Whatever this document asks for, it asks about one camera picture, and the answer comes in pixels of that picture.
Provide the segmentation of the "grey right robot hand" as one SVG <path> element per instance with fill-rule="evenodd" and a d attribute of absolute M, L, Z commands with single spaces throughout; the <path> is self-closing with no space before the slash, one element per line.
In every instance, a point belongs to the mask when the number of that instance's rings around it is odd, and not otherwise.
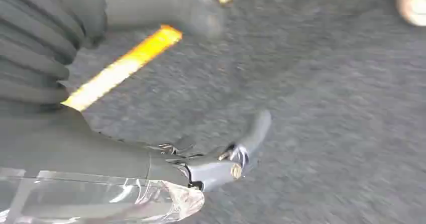
<path fill-rule="evenodd" d="M 63 104 L 67 65 L 80 49 L 97 46 L 110 32 L 155 24 L 216 39 L 224 16 L 217 0 L 1 0 L 1 166 L 28 176 L 61 171 L 202 190 L 233 181 L 234 165 L 246 171 L 270 127 L 267 110 L 217 156 L 185 158 L 94 132 Z"/>

